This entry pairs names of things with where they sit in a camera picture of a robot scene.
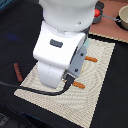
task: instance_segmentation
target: beige placemat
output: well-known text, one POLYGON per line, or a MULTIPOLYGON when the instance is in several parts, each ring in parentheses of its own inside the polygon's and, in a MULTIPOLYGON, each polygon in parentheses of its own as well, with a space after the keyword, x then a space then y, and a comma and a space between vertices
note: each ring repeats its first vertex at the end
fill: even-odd
MULTIPOLYGON (((114 46, 114 43, 90 39, 87 55, 97 58, 98 62, 85 60, 80 77, 75 80, 84 84, 85 89, 71 86, 67 92, 59 96, 45 96, 21 89, 16 90, 14 94, 81 127, 89 128, 114 46)), ((55 91, 40 83, 37 65, 34 66, 21 86, 55 91)), ((56 91, 62 90, 63 86, 64 82, 61 81, 56 91)))

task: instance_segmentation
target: table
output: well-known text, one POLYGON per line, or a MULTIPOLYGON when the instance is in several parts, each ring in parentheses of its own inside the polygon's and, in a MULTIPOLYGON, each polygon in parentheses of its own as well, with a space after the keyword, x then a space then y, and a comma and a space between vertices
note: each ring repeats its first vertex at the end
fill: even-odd
MULTIPOLYGON (((36 64, 33 49, 43 20, 39 5, 22 1, 0 17, 0 81, 20 85, 14 63, 25 78, 36 64)), ((115 43, 115 49, 103 83, 90 128, 126 128, 128 126, 128 44, 94 35, 89 38, 115 43)), ((14 96, 16 89, 0 86, 0 104, 8 105, 55 128, 80 128, 76 124, 14 96)))

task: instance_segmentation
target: cable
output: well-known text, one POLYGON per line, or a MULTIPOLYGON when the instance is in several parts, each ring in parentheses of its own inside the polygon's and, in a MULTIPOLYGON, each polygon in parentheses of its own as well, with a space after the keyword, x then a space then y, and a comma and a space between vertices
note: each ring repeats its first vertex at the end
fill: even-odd
POLYGON ((67 81, 65 82, 63 90, 61 90, 59 92, 45 92, 45 91, 35 90, 35 89, 32 89, 32 88, 28 88, 28 87, 6 84, 6 83, 3 83, 3 82, 0 82, 0 85, 7 86, 7 87, 12 87, 12 88, 17 88, 17 89, 22 89, 22 90, 27 90, 27 91, 30 91, 30 92, 43 94, 43 95, 56 96, 56 95, 60 95, 60 94, 64 93, 65 91, 67 91, 75 80, 75 78, 72 77, 71 75, 67 75, 66 79, 67 79, 67 81))

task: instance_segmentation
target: orange peg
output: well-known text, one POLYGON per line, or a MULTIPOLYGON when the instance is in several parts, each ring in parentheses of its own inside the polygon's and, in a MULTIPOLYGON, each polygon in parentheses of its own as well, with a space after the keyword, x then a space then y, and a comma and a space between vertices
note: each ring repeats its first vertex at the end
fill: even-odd
POLYGON ((93 61, 93 62, 97 62, 98 61, 96 58, 92 58, 92 57, 89 57, 89 56, 86 56, 85 60, 89 60, 89 61, 93 61))
POLYGON ((82 88, 82 89, 85 88, 85 85, 83 85, 83 84, 81 84, 81 83, 78 83, 78 82, 76 82, 76 81, 74 81, 73 85, 76 86, 76 87, 82 88))

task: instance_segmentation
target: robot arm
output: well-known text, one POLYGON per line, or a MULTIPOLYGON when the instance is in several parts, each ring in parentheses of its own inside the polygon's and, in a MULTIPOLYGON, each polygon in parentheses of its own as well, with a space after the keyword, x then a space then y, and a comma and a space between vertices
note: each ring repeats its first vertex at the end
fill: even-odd
POLYGON ((86 48, 87 29, 97 0, 29 0, 43 8, 41 31, 33 51, 42 84, 57 88, 60 80, 79 76, 86 48))

